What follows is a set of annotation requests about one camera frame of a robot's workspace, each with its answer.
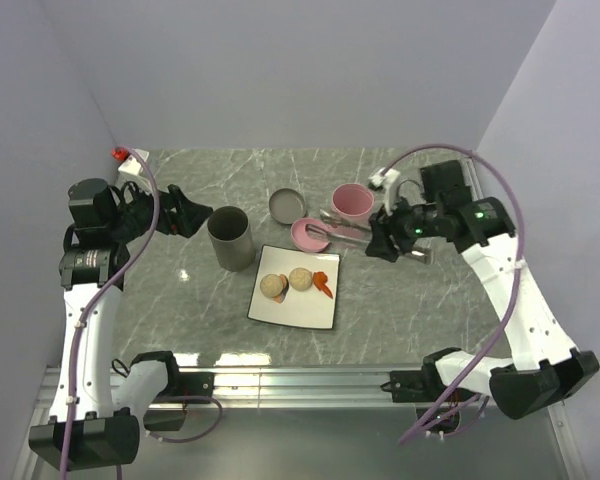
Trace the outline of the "steamed bun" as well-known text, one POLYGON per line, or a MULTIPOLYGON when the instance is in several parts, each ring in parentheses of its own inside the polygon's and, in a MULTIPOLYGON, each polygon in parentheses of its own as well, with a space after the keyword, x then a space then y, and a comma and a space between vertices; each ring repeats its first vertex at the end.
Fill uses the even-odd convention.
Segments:
POLYGON ((313 285, 313 274, 306 268, 295 268, 289 274, 289 284, 296 291, 306 291, 313 285))
POLYGON ((285 292, 286 277, 282 274, 267 274, 259 284, 261 293, 268 299, 275 299, 285 292))

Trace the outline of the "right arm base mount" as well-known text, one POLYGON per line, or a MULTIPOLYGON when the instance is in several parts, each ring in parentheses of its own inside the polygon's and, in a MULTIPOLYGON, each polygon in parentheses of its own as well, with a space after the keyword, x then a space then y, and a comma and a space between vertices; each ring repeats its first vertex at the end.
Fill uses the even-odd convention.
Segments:
POLYGON ((389 380, 380 385, 382 392, 391 395, 393 403, 433 403, 447 386, 434 367, 419 370, 393 370, 389 380))

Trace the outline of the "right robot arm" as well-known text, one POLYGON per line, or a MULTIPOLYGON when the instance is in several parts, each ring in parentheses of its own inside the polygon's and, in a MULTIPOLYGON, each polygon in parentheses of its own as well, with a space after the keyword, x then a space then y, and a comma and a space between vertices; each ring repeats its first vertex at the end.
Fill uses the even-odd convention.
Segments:
POLYGON ((366 255, 395 262, 423 238, 454 245, 484 288, 511 351, 508 359, 486 352, 447 348, 426 356, 424 393, 435 400, 455 389, 490 397, 518 420, 576 393, 600 369, 596 355, 581 351, 544 299, 519 249, 523 236, 494 197, 474 198, 457 160, 420 170, 424 201, 410 204, 399 194, 400 174, 380 169, 369 186, 383 204, 369 219, 366 255))

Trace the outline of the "steel tongs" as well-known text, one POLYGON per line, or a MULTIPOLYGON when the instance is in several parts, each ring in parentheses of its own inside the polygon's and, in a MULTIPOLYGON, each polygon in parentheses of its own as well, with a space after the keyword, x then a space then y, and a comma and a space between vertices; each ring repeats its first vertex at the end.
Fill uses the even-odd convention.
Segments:
MULTIPOLYGON (((304 231, 312 239, 325 240, 331 243, 343 243, 347 246, 364 249, 371 241, 369 226, 353 223, 342 216, 320 210, 320 221, 324 226, 307 225, 304 231)), ((433 252, 429 248, 414 246, 409 253, 400 256, 429 265, 433 262, 433 252)))

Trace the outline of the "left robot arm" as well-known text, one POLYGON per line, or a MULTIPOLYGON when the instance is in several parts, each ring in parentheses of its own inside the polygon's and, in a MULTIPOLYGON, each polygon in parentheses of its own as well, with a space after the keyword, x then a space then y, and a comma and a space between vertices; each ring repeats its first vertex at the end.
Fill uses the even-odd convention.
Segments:
POLYGON ((31 427, 28 438, 61 475, 132 463, 153 401, 187 400, 170 351, 137 355, 113 388, 113 326, 124 275, 139 257, 128 244, 156 232, 190 238, 213 212, 176 185, 147 193, 131 181, 117 188, 100 178, 71 186, 68 207, 73 222, 59 263, 66 320, 60 377, 47 422, 31 427))

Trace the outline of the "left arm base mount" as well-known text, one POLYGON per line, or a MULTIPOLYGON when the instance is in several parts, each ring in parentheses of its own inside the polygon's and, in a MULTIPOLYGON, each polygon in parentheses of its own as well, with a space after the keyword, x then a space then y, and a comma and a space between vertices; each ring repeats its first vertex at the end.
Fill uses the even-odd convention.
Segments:
POLYGON ((167 387, 155 398, 155 403, 180 402, 180 397, 189 397, 183 400, 185 404, 205 403, 205 400, 196 400, 196 397, 212 397, 215 383, 215 374, 211 371, 185 371, 169 380, 167 387))

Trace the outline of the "red carrot piece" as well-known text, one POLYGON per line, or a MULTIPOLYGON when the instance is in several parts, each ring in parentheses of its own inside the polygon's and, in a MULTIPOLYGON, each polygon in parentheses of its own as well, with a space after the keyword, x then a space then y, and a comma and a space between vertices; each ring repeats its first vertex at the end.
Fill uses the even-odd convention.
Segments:
POLYGON ((333 293, 328 286, 329 278, 323 271, 317 271, 313 273, 312 281, 314 286, 324 293, 328 298, 333 299, 333 293))

